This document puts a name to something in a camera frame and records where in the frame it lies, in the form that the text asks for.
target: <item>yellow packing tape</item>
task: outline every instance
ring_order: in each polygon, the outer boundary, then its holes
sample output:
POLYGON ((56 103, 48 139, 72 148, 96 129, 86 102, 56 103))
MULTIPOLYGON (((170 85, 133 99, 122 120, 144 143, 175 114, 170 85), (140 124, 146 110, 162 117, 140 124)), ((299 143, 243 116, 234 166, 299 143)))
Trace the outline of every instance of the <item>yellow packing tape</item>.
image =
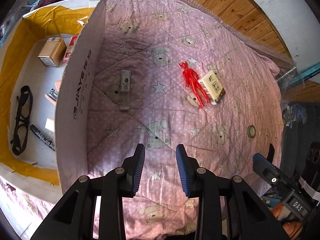
POLYGON ((21 68, 33 45, 48 35, 60 33, 79 35, 94 8, 71 10, 63 6, 40 8, 17 26, 5 53, 0 73, 0 162, 23 176, 31 176, 59 185, 56 170, 37 168, 13 157, 9 149, 7 127, 10 126, 10 98, 21 68))

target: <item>eyeglasses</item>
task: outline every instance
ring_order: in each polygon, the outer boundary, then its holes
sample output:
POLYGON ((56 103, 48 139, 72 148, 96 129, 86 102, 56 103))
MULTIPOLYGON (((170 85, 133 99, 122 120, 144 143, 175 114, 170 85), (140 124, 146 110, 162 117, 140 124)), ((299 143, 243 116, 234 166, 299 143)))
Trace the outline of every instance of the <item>eyeglasses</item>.
POLYGON ((32 102, 33 102, 33 96, 32 96, 30 87, 23 86, 20 90, 20 93, 21 93, 20 98, 17 97, 17 100, 19 103, 18 103, 13 139, 10 142, 12 144, 12 152, 17 156, 23 153, 27 146, 29 119, 30 119, 32 102), (28 105, 24 107, 28 99, 29 99, 29 107, 28 105), (20 140, 20 136, 23 137, 23 135, 24 135, 24 140, 21 146, 22 141, 20 140))

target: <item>red action figure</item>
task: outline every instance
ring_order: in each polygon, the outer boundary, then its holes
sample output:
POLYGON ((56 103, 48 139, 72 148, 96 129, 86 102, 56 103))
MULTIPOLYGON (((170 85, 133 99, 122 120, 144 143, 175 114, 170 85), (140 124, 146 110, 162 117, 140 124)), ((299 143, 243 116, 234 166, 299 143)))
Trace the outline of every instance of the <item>red action figure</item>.
POLYGON ((194 71, 192 68, 188 68, 187 62, 182 62, 181 64, 179 63, 179 66, 184 68, 182 75, 186 81, 186 87, 191 85, 191 90, 195 94, 196 98, 200 103, 198 108, 202 108, 204 104, 202 103, 201 96, 197 93, 196 88, 198 88, 201 91, 201 93, 204 95, 204 98, 207 100, 207 103, 210 103, 207 93, 204 91, 204 89, 198 82, 199 76, 197 72, 194 71))

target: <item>metal bolt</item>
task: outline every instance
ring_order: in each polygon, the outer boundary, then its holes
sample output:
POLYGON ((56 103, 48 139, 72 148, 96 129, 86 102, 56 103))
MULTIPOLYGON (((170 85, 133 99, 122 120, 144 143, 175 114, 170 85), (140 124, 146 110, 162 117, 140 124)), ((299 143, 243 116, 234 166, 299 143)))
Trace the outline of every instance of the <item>metal bolt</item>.
POLYGON ((79 181, 80 182, 86 182, 87 180, 88 180, 88 177, 85 176, 85 175, 82 175, 82 176, 79 177, 79 181))
POLYGON ((239 182, 242 181, 242 178, 241 178, 240 176, 234 176, 234 177, 233 177, 233 180, 234 180, 234 182, 239 183, 239 182))
POLYGON ((205 174, 206 170, 205 170, 205 168, 200 167, 200 168, 197 169, 197 172, 199 174, 205 174))
POLYGON ((116 173, 117 173, 117 174, 122 174, 122 173, 124 173, 124 168, 122 168, 122 167, 116 168, 116 173))

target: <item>white wall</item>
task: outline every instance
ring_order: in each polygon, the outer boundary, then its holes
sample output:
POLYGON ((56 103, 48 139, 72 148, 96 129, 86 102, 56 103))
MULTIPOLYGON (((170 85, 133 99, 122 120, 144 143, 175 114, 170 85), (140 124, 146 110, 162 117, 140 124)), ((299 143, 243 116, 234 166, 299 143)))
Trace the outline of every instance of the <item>white wall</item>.
MULTIPOLYGON (((299 71, 320 62, 320 24, 304 0, 254 0, 273 22, 299 71)), ((320 83, 320 74, 312 78, 320 83)))

